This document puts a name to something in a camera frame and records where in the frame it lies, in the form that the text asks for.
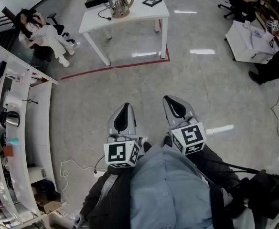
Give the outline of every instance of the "gray floor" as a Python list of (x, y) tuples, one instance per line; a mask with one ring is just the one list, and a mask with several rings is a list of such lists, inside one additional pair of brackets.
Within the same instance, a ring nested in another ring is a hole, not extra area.
[[(68, 57), (72, 63), (69, 68), (53, 63), (50, 73), (56, 79), (104, 67), (77, 33), (84, 1), (69, 0), (62, 11), (60, 22), (80, 44), (75, 55)], [(224, 0), (164, 1), (170, 12), (170, 62), (85, 74), (54, 86), (51, 149), (59, 189), (66, 185), (59, 174), (62, 161), (73, 159), (85, 168), (94, 166), (103, 156), (108, 118), (125, 102), (134, 107), (138, 133), (152, 144), (160, 143), (167, 130), (161, 101), (166, 94), (190, 102), (205, 129), (234, 126), (207, 136), (207, 144), (224, 161), (279, 174), (277, 122), (270, 110), (278, 97), (279, 79), (258, 86), (247, 74), (255, 70), (254, 65), (232, 61), (231, 50), (224, 41), (232, 20), (225, 20), (227, 11), (217, 7)], [(133, 53), (161, 49), (151, 22), (120, 25), (114, 30), (113, 42), (106, 42), (100, 31), (92, 33), (112, 61), (129, 64), (138, 60), (132, 57)], [(190, 54), (190, 49), (212, 49), (215, 54)], [(279, 117), (279, 104), (275, 111)], [(97, 167), (106, 165), (101, 161)], [(73, 163), (64, 164), (63, 169), (69, 172), (66, 194), (71, 200), (70, 208), (79, 209), (95, 182), (93, 171), (82, 171)]]

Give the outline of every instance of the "white pants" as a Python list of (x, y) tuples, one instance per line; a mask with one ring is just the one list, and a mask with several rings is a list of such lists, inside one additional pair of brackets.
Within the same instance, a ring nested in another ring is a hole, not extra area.
[(41, 37), (42, 47), (51, 47), (54, 51), (55, 58), (59, 58), (66, 53), (65, 49), (73, 49), (63, 36), (58, 35), (58, 31), (53, 25), (44, 25), (38, 32), (38, 36)]

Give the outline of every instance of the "black pants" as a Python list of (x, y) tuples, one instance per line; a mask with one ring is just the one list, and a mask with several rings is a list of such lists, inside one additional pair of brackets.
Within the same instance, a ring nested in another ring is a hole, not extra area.
[(273, 81), (279, 78), (279, 51), (267, 64), (256, 64), (258, 69), (258, 80), (261, 83)]
[(252, 2), (243, 0), (229, 0), (235, 8), (235, 20), (244, 23), (245, 21), (254, 21), (256, 19), (255, 8)]

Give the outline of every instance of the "seated woman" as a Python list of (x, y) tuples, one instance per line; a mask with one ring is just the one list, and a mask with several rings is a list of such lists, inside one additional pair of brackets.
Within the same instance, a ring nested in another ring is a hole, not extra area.
[(256, 19), (254, 4), (259, 0), (229, 0), (235, 8), (235, 20), (244, 23), (245, 21), (254, 21)]
[(31, 48), (34, 44), (51, 47), (55, 58), (59, 59), (59, 63), (64, 67), (70, 65), (63, 56), (66, 53), (64, 48), (70, 55), (74, 55), (74, 47), (58, 35), (53, 25), (46, 25), (40, 13), (31, 14), (29, 10), (23, 9), (16, 15), (14, 25), (20, 30), (19, 40), (25, 48)]

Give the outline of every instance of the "picture frame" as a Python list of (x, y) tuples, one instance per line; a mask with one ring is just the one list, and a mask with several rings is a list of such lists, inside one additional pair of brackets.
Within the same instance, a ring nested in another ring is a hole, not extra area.
[(153, 7), (154, 5), (156, 5), (162, 1), (163, 0), (145, 0), (145, 1), (143, 1), (143, 4)]

